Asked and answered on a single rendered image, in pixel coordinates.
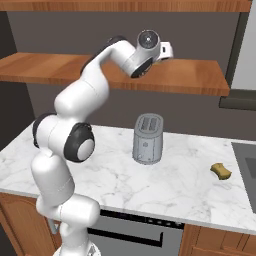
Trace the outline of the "wooden cupboard door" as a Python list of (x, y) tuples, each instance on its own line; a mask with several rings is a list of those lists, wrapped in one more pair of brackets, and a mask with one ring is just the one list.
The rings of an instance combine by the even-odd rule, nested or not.
[(0, 223), (17, 256), (53, 256), (61, 244), (37, 212), (35, 198), (0, 192)]
[(178, 256), (256, 256), (256, 235), (186, 224)]

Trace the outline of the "grey hob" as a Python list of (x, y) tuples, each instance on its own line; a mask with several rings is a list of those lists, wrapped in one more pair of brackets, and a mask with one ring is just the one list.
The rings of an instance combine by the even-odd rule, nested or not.
[(232, 142), (250, 206), (256, 214), (256, 145)]

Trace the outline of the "yellow sponge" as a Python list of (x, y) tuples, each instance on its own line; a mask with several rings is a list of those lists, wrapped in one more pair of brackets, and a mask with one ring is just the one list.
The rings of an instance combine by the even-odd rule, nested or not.
[(210, 170), (214, 172), (220, 180), (227, 180), (232, 174), (232, 172), (226, 169), (222, 163), (213, 164)]

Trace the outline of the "thin wooden wall shelf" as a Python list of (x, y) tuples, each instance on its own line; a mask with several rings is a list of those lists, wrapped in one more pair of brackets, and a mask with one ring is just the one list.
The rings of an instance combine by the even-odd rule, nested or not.
[(0, 0), (0, 11), (249, 12), (253, 0)]

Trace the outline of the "grey extractor hood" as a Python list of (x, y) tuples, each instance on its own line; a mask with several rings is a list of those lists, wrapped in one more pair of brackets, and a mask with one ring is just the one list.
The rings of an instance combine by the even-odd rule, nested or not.
[(230, 87), (219, 107), (256, 111), (256, 0), (248, 13), (240, 13), (226, 70)]

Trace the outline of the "grey dishwasher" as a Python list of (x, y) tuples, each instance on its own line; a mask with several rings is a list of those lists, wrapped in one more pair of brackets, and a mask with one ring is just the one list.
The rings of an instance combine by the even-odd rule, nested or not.
[(178, 256), (184, 224), (133, 214), (102, 210), (98, 230), (158, 240), (163, 232), (162, 247), (137, 244), (90, 234), (102, 256)]

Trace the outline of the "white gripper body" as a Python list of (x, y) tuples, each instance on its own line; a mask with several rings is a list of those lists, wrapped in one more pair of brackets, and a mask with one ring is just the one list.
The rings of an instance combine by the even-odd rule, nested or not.
[(173, 48), (169, 42), (161, 43), (161, 60), (171, 59), (173, 57)]

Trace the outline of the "grey toaster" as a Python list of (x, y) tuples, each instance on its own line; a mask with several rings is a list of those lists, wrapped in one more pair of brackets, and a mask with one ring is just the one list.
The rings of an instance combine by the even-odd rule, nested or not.
[(144, 165), (153, 165), (162, 158), (163, 118), (155, 113), (141, 114), (135, 123), (133, 159)]

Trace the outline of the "thick wooden wall shelf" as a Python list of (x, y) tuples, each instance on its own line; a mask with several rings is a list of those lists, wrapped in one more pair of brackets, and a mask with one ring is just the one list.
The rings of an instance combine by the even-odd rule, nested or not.
[[(89, 55), (14, 53), (0, 59), (0, 81), (68, 85)], [(113, 62), (103, 66), (112, 89), (227, 96), (229, 86), (216, 61), (171, 59), (131, 79)]]

